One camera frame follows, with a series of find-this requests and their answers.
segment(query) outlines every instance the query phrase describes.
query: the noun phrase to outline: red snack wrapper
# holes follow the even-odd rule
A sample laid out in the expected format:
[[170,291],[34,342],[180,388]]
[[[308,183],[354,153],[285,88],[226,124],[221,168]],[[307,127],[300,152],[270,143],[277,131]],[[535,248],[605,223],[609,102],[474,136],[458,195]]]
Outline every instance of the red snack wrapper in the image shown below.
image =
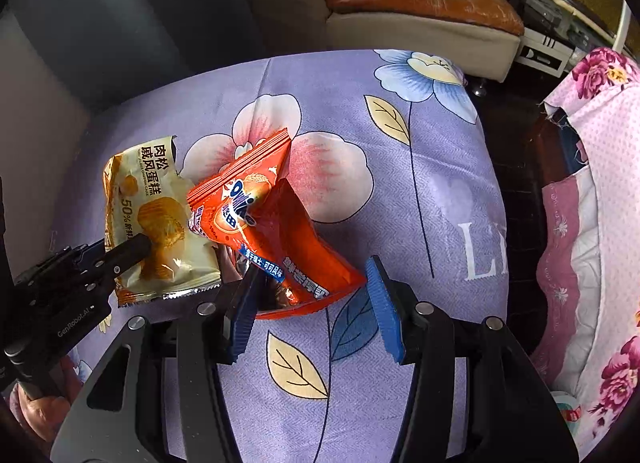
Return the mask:
[[313,313],[366,282],[316,235],[286,179],[290,147],[281,130],[187,194],[193,232],[232,247],[277,281],[278,309],[258,318]]

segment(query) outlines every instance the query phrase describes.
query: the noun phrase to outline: sofa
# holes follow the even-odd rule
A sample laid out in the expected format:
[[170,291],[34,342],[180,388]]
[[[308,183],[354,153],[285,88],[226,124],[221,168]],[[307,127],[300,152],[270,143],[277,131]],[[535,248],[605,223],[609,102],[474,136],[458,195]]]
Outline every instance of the sofa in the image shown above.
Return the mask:
[[271,55],[395,48],[502,82],[524,25],[506,0],[248,0]]

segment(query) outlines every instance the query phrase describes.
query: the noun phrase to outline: floor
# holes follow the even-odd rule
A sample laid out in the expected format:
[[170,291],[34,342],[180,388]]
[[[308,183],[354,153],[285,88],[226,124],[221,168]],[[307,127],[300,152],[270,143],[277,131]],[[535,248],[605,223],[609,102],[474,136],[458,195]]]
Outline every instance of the floor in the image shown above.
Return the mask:
[[546,299],[536,282],[536,267],[546,245],[545,214],[534,163],[527,154],[527,134],[542,112],[543,98],[558,83],[555,77],[514,64],[503,84],[487,85],[485,97],[470,95],[507,216],[507,325],[527,354],[536,348],[546,326]]

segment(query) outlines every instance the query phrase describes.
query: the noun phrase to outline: yellow snack package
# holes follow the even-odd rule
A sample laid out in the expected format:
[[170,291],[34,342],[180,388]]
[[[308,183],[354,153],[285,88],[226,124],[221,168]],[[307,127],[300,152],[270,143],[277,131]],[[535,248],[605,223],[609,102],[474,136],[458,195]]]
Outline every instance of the yellow snack package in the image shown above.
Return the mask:
[[118,305],[172,298],[220,284],[214,243],[189,230],[187,192],[175,170],[173,136],[113,156],[102,177],[107,198],[106,250],[143,233],[151,254],[117,279]]

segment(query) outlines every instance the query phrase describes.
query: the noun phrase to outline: snack bag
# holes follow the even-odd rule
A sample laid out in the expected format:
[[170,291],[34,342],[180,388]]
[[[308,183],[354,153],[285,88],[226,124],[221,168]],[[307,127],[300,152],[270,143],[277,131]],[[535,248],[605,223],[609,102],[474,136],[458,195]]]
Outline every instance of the snack bag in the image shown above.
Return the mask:
[[290,147],[281,130],[187,195],[192,231],[232,247],[274,279],[258,318],[312,313],[366,282],[316,235],[286,180]]
[[175,171],[172,136],[130,148],[104,167],[106,250],[143,233],[151,254],[117,279],[118,305],[177,297],[220,282],[212,243],[191,233],[187,191]]

